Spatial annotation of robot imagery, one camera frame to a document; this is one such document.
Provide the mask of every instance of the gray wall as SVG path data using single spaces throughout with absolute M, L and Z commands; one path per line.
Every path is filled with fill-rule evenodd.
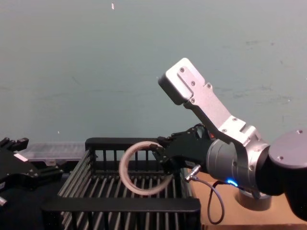
M 306 126 L 305 0 L 111 3 L 0 1 L 0 137 L 84 141 L 185 130 L 197 118 L 157 84 L 183 57 L 268 141 Z

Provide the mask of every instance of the cable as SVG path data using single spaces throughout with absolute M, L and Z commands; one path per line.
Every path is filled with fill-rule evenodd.
M 155 186 L 151 189 L 141 189 L 141 188 L 138 188 L 137 186 L 135 186 L 134 183 L 132 183 L 132 181 L 129 177 L 129 174 L 128 174 L 128 164 L 129 164 L 131 156 L 136 151 L 148 149 L 150 147 L 150 145 L 152 145 L 152 144 L 157 145 L 159 147 L 162 147 L 158 143 L 155 143 L 155 142 L 152 142 L 152 141 L 141 141 L 141 142 L 138 142 L 138 143 L 130 146 L 125 151 L 122 158 L 120 159 L 119 167 L 118 167 L 119 177 L 121 178 L 123 184 L 133 193 L 136 193 L 136 194 L 142 195 L 142 196 L 150 196 L 150 195 L 154 195 L 154 194 L 161 192 L 162 190 L 164 190 L 168 186 L 168 184 L 170 183 L 170 181 L 173 178 L 172 174 L 165 176 L 163 181 L 160 184 L 158 184 L 157 186 Z
M 208 208 L 207 208 L 208 219 L 209 219 L 210 223 L 212 223 L 212 224 L 219 224 L 219 223 L 221 223 L 223 221 L 223 219 L 224 219 L 224 216 L 225 216 L 225 207 L 224 207 L 223 200 L 222 200 L 219 192 L 215 189 L 215 187 L 217 185 L 219 185 L 219 184 L 224 184 L 224 183 L 220 182 L 220 181 L 216 181 L 213 185 L 211 185 L 208 182 L 199 179 L 197 176 L 193 176 L 191 178 L 191 180 L 201 182 L 201 183 L 203 183 L 203 184 L 205 184 L 205 185 L 207 185 L 207 186 L 209 186 L 211 188 L 211 192 L 210 192 L 210 196 L 209 196 L 209 201 L 208 201 Z M 211 219 L 211 216 L 210 216 L 210 204 L 211 204 L 211 199 L 212 199 L 213 192 L 215 192 L 217 198 L 219 199 L 219 201 L 221 203 L 221 207 L 222 207 L 222 215 L 221 215 L 221 218 L 217 222 L 213 222 L 212 219 Z

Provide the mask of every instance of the cardboard surface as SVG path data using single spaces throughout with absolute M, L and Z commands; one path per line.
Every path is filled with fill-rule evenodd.
M 215 179 L 204 173 L 197 175 L 200 179 L 213 184 Z M 291 211 L 284 195 L 272 197 L 272 204 L 268 210 L 253 211 L 241 206 L 237 202 L 238 189 L 231 185 L 218 185 L 219 191 L 225 206 L 225 217 L 219 225 L 212 225 L 208 220 L 207 206 L 210 188 L 199 182 L 190 182 L 192 192 L 201 201 L 201 222 L 207 230 L 224 229 L 306 229 L 307 222 L 297 218 Z M 221 205 L 213 194 L 210 214 L 213 221 L 217 221 L 222 213 Z

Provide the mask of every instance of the black wire basket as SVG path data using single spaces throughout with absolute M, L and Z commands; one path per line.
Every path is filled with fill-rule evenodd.
M 90 138 L 86 153 L 58 195 L 42 205 L 45 230 L 200 230 L 201 205 L 183 180 L 173 175 L 168 187 L 152 196 L 129 191 L 118 174 L 121 154 L 152 138 Z M 164 173 L 150 151 L 129 163 L 131 180 L 141 188 L 159 184 Z

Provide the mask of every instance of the white rope ring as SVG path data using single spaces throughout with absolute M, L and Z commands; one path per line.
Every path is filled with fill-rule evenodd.
M 132 146 L 130 146 L 122 156 L 119 162 L 119 176 L 123 182 L 123 184 L 133 193 L 142 195 L 142 196 L 150 196 L 157 194 L 161 192 L 163 189 L 165 189 L 170 181 L 172 180 L 173 175 L 165 176 L 163 181 L 158 184 L 157 186 L 150 188 L 150 189 L 141 189 L 134 185 L 134 183 L 131 181 L 129 175 L 128 175 L 128 163 L 130 161 L 131 156 L 139 150 L 143 150 L 144 148 L 149 148 L 150 145 L 157 145 L 159 147 L 162 147 L 158 143 L 152 142 L 152 141 L 142 141 L 138 142 Z

